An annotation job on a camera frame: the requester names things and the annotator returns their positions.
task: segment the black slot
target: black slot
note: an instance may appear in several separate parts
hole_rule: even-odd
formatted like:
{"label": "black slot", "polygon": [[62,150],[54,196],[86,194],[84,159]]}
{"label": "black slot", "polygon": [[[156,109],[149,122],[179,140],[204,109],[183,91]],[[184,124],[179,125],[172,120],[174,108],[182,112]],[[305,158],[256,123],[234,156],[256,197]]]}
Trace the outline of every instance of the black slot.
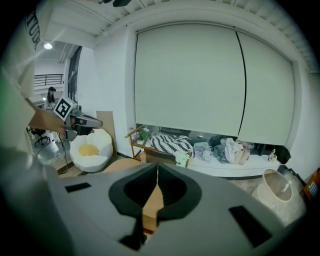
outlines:
{"label": "black slot", "polygon": [[229,208],[229,212],[250,240],[253,247],[258,247],[272,237],[243,206]]}
{"label": "black slot", "polygon": [[158,165],[158,185],[164,207],[157,212],[157,225],[162,221],[183,219],[201,200],[202,190],[195,180],[163,163]]}
{"label": "black slot", "polygon": [[74,191],[78,191],[78,190],[84,190],[86,188],[90,188],[91,185],[87,182],[85,183],[80,183],[80,184],[76,184],[76,185],[70,185],[70,186],[65,186],[65,190],[70,193],[70,192],[74,192]]}

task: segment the small figurine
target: small figurine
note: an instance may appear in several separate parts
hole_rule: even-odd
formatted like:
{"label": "small figurine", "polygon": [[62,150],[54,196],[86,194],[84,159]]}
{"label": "small figurine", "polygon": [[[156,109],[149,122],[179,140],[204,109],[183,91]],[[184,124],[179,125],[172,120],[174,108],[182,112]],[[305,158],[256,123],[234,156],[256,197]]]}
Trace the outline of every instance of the small figurine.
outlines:
{"label": "small figurine", "polygon": [[[130,127],[129,131],[132,132],[133,130],[134,130],[134,128],[133,128],[133,127]],[[135,142],[135,141],[136,141],[136,133],[133,133],[133,134],[131,135],[131,142],[133,143],[133,142]]]}
{"label": "small figurine", "polygon": [[274,148],[268,157],[268,161],[270,161],[275,155],[276,155],[276,149]]}

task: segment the window shade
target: window shade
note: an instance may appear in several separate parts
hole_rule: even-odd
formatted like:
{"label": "window shade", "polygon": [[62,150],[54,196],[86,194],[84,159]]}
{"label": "window shade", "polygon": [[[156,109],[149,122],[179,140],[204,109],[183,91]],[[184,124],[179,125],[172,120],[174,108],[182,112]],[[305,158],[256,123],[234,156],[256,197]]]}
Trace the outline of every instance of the window shade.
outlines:
{"label": "window shade", "polygon": [[244,98],[243,59],[233,30],[179,24],[138,34],[137,123],[237,136]]}
{"label": "window shade", "polygon": [[238,139],[285,145],[294,111],[292,65],[261,41],[238,35],[246,69],[246,104]]}

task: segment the white egg chair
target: white egg chair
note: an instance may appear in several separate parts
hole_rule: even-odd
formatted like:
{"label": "white egg chair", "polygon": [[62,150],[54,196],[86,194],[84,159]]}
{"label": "white egg chair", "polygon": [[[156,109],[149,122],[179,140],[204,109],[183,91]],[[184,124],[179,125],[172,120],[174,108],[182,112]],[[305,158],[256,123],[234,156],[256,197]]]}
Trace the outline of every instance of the white egg chair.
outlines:
{"label": "white egg chair", "polygon": [[[81,171],[94,173],[101,170],[113,154],[112,138],[104,129],[93,129],[89,135],[78,135],[70,143],[70,157]],[[79,153],[82,145],[91,144],[98,148],[98,155],[83,156]]]}

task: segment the black and white patterned blanket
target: black and white patterned blanket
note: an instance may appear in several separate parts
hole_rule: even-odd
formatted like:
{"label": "black and white patterned blanket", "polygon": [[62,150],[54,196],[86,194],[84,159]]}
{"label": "black and white patterned blanket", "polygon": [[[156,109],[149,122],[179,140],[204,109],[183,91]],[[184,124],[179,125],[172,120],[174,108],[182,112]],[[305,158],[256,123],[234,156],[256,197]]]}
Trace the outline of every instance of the black and white patterned blanket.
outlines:
{"label": "black and white patterned blanket", "polygon": [[191,139],[187,136],[169,136],[158,135],[150,137],[151,145],[157,150],[173,154],[174,152],[188,153],[191,152],[191,158],[195,157],[194,147],[191,145]]}

